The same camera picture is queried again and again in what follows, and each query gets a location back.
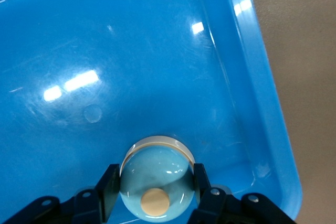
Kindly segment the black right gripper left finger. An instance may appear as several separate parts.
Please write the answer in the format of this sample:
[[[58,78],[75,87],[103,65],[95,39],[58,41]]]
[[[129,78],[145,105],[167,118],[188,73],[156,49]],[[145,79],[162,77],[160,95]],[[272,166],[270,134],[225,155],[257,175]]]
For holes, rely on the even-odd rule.
[[[54,196],[35,199],[2,224],[106,224],[120,190],[120,166],[111,164],[94,188],[67,201]]]

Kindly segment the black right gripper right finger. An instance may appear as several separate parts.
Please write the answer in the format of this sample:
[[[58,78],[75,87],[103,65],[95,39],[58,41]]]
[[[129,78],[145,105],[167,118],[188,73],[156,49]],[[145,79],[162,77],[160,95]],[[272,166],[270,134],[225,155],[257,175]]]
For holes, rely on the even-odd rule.
[[[265,195],[248,193],[237,199],[211,186],[202,163],[193,170],[197,208],[188,224],[297,224]]]

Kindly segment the blue dome bell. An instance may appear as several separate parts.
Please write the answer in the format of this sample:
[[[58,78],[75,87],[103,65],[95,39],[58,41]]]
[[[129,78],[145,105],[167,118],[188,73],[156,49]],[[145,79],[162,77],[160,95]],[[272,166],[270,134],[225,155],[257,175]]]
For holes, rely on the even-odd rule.
[[[151,223],[176,219],[195,194],[195,158],[180,141],[150,136],[126,153],[120,169],[120,195],[130,213]]]

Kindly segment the blue plastic tray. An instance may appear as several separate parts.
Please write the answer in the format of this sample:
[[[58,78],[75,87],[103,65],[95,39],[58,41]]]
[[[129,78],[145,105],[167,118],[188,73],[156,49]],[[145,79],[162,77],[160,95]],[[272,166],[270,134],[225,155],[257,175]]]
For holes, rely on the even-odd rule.
[[[253,0],[0,0],[0,223],[92,187],[152,135],[298,215]]]

